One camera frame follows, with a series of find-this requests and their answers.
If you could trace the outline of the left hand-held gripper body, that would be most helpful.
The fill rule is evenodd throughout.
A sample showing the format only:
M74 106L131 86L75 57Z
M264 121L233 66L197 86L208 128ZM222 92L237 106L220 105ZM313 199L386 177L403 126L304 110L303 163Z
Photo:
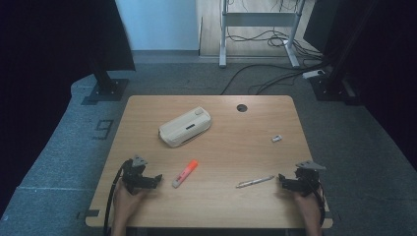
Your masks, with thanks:
M143 176L147 164L142 157L135 156L122 165L122 181L131 194L134 193L135 189L143 189L146 184L152 183L150 177Z

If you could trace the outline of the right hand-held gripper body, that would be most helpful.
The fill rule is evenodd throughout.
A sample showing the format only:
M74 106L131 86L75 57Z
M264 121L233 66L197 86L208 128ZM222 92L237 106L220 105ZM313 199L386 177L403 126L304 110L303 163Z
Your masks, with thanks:
M301 193L303 197L310 195L320 187L320 170L326 170L324 166L307 160L296 164L296 180L288 183L290 191Z

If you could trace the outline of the white clear pen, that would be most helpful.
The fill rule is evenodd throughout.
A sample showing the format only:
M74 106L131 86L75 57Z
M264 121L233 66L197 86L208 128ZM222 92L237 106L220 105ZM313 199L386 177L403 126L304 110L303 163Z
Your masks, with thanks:
M243 181L243 182L238 183L235 188L236 189L246 188L246 187L249 187L249 186L252 186L252 185L263 183L265 181L269 181L273 178L274 178L274 175L269 175L267 177L262 177L262 178L258 178L258 179L254 179L254 180Z

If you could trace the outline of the person's right hand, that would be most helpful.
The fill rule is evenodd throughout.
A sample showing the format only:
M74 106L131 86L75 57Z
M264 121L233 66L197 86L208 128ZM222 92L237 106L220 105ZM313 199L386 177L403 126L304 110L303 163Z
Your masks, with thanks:
M319 200L314 193L303 196L299 192L293 193L293 198L300 214L304 219L320 219L322 214L319 207Z

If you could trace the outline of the orange highlighter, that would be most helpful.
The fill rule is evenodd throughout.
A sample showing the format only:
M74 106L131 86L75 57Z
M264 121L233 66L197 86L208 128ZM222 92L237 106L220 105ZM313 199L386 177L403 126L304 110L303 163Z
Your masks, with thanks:
M179 173L172 181L172 187L178 188L186 180L186 178L196 169L198 164L199 163L196 159L191 160L188 163L188 165L182 170L182 172Z

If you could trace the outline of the black metal stand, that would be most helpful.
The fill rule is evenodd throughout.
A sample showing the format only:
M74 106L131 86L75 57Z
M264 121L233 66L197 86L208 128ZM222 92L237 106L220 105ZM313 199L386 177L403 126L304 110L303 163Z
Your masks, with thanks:
M304 38L331 66L326 76L311 79L317 100L343 99L346 61L357 39L359 18L354 0L316 0Z
M89 67L96 79L96 84L90 95L84 98L83 105L96 105L100 101L120 101L129 81L127 79L111 79L93 57L89 59Z

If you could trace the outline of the white power strip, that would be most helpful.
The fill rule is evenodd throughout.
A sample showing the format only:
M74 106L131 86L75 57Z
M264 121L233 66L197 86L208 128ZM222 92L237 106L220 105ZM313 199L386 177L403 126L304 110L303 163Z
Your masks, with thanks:
M302 74L302 78L307 80L307 79L310 79L310 78L322 76L325 73L326 72L324 70L314 70L314 71L310 71L310 72L303 73Z

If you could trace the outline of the black curtain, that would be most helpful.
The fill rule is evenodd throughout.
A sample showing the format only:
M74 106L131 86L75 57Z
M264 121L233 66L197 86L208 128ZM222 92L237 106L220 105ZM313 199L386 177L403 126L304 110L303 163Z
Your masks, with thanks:
M116 0L0 0L0 214L48 143L72 84L132 70Z

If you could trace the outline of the white desk frame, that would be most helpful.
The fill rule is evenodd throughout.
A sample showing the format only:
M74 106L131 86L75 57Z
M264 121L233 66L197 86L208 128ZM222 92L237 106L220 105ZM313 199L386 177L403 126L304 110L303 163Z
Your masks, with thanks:
M300 66L293 49L295 34L297 32L306 0L299 0L294 12L268 12L268 13L229 13L227 10L228 1L220 0L220 25L221 38L219 44L219 67L227 65L226 56L226 31L229 27L279 27L290 28L290 35L283 40L284 49L293 68Z

